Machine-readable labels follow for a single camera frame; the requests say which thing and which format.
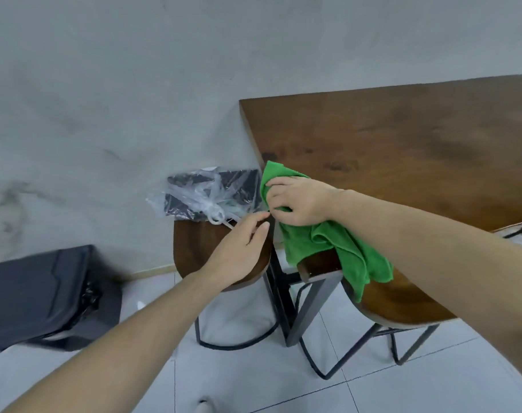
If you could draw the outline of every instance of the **hand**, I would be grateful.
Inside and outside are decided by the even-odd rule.
[[[261,211],[245,216],[217,245],[201,271],[218,277],[223,288],[248,275],[259,260],[269,233],[269,222],[259,227],[257,223],[269,215],[268,211]]]
[[[276,177],[266,183],[270,212],[279,222],[292,226],[315,225],[330,218],[329,207],[340,189],[305,177]],[[278,210],[289,207],[291,212]]]

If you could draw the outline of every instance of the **trash bin lid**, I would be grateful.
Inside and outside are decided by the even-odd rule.
[[[0,347],[52,333],[77,312],[92,245],[0,263]]]

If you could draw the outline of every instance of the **shoe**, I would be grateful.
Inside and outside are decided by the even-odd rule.
[[[194,413],[216,413],[213,404],[207,400],[201,400],[196,406]]]

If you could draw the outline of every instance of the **forearm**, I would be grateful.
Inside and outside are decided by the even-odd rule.
[[[209,272],[190,274],[45,377],[6,412],[131,412],[224,286]]]
[[[353,191],[330,218],[385,255],[522,371],[522,247],[422,210]]]

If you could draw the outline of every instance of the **wooden table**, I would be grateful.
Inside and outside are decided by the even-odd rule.
[[[240,107],[262,166],[278,161],[487,231],[522,222],[522,75],[254,98]],[[339,261],[304,264],[327,274]],[[363,303],[378,287],[388,291],[370,284]]]

